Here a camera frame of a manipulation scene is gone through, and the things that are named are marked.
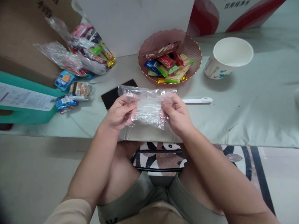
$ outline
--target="red and white box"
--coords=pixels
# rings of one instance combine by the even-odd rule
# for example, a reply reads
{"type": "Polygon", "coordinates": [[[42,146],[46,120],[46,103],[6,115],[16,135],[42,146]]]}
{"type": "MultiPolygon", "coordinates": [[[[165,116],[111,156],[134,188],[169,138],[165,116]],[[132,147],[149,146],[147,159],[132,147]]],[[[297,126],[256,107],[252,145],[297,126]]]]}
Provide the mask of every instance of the red and white box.
{"type": "Polygon", "coordinates": [[[195,0],[187,33],[203,36],[260,27],[286,0],[195,0]]]}

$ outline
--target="shorts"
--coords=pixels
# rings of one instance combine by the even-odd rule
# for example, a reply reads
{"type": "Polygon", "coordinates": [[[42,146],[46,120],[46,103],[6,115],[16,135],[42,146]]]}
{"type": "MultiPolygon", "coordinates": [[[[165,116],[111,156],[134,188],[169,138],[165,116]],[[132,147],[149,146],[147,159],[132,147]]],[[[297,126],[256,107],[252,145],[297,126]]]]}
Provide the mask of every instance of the shorts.
{"type": "Polygon", "coordinates": [[[169,188],[154,186],[147,172],[142,172],[135,183],[118,199],[98,206],[100,223],[117,223],[134,216],[145,206],[156,201],[174,206],[188,223],[227,224],[225,216],[207,209],[192,197],[176,175],[169,188]]]}

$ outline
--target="tile floor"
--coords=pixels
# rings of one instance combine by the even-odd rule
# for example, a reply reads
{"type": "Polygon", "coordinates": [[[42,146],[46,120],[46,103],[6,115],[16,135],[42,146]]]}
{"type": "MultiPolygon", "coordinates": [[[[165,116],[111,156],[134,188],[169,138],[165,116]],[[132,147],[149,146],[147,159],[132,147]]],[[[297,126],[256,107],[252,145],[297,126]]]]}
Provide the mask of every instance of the tile floor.
{"type": "MultiPolygon", "coordinates": [[[[0,222],[43,223],[64,197],[90,139],[1,135],[0,143],[0,222]]],[[[299,149],[261,147],[259,153],[278,219],[297,223],[299,149]]],[[[91,223],[99,223],[97,211],[91,223]]]]}

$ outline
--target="hand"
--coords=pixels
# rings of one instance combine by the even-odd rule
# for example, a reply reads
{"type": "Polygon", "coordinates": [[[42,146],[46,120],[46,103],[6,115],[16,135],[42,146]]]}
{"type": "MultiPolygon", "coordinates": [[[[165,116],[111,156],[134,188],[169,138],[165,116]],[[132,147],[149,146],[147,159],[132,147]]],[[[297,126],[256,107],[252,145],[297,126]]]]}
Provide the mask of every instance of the hand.
{"type": "Polygon", "coordinates": [[[194,128],[186,104],[176,94],[168,94],[162,102],[163,110],[168,114],[168,123],[177,136],[194,128]]]}
{"type": "Polygon", "coordinates": [[[126,125],[132,123],[131,116],[134,116],[136,110],[137,102],[132,100],[132,97],[122,95],[118,97],[114,104],[110,107],[102,123],[113,130],[120,131],[126,125]]]}

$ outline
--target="leg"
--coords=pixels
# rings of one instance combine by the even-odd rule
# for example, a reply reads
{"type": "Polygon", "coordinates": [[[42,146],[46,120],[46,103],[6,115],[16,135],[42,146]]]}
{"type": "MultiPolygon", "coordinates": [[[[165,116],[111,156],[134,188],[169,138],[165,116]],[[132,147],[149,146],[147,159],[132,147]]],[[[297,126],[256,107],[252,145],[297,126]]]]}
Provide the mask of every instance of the leg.
{"type": "Polygon", "coordinates": [[[98,205],[108,204],[123,195],[138,179],[140,172],[131,164],[130,158],[142,142],[117,143],[110,176],[100,196],[98,205]]]}
{"type": "Polygon", "coordinates": [[[110,176],[98,201],[100,223],[116,223],[136,215],[143,207],[167,200],[166,191],[155,187],[148,174],[140,173],[130,158],[141,142],[117,144],[110,176]]]}
{"type": "Polygon", "coordinates": [[[189,223],[227,223],[223,212],[209,196],[196,171],[195,164],[183,144],[180,145],[187,163],[169,188],[169,200],[189,223]]]}

